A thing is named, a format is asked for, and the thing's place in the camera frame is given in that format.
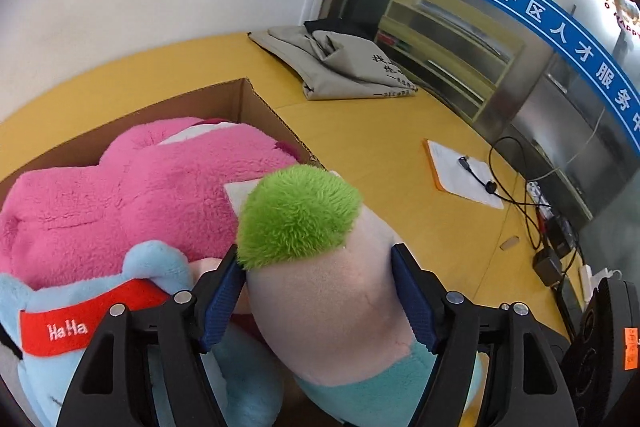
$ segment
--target silver screw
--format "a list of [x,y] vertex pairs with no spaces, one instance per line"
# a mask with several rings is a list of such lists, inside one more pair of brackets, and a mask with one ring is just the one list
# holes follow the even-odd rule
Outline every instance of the silver screw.
[[190,300],[191,292],[188,292],[187,290],[178,292],[174,295],[174,301],[176,301],[178,304],[187,304],[187,302],[189,302]]
[[109,309],[109,314],[111,315],[111,317],[120,317],[124,313],[124,310],[124,304],[114,304]]
[[524,315],[528,315],[529,314],[529,307],[526,304],[523,304],[521,302],[516,302],[513,305],[513,311],[515,311],[516,314],[524,317]]
[[447,301],[451,304],[462,304],[465,301],[465,296],[459,292],[449,292],[447,293]]

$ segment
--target green fuzzy hair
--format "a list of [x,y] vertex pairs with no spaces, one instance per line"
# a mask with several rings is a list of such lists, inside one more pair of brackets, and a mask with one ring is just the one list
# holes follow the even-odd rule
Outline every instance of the green fuzzy hair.
[[265,176],[238,223],[238,261],[251,270],[308,259],[343,245],[362,198],[340,177],[309,165]]

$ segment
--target yellow table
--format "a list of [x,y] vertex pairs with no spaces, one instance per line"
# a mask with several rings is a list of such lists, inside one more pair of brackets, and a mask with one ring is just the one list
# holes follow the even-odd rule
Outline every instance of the yellow table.
[[[533,251],[522,214],[511,205],[497,210],[434,185],[421,140],[486,160],[489,145],[471,127],[422,90],[412,98],[308,102],[296,74],[244,34],[181,42],[116,60],[33,100],[0,123],[0,180],[97,126],[240,77],[251,80],[328,169],[361,190],[420,265],[436,272],[448,289],[484,305],[524,301],[536,318],[564,333],[551,291],[531,269]],[[498,155],[495,170],[522,197],[522,179]],[[513,235],[519,243],[502,251],[499,245]]]

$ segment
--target light blue plush ear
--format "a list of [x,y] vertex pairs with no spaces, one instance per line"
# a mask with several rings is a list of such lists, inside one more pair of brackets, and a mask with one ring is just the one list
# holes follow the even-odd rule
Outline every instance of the light blue plush ear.
[[162,241],[131,248],[122,263],[122,274],[127,279],[150,279],[170,294],[193,287],[187,258]]
[[33,290],[26,284],[11,277],[7,273],[0,273],[0,324],[15,345],[22,349],[18,317],[20,310],[27,307]]

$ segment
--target paper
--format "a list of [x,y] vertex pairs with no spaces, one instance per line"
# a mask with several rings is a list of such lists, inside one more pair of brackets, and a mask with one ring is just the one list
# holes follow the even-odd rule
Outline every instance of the paper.
[[[458,163],[459,158],[463,156],[462,154],[431,140],[427,140],[426,145],[431,155],[434,174],[438,177],[438,182],[443,190],[494,208],[504,208],[500,198],[484,190],[478,180]],[[474,158],[469,158],[468,163],[476,176],[484,183],[495,181],[489,165]]]
[[625,371],[638,368],[638,328],[625,328]]

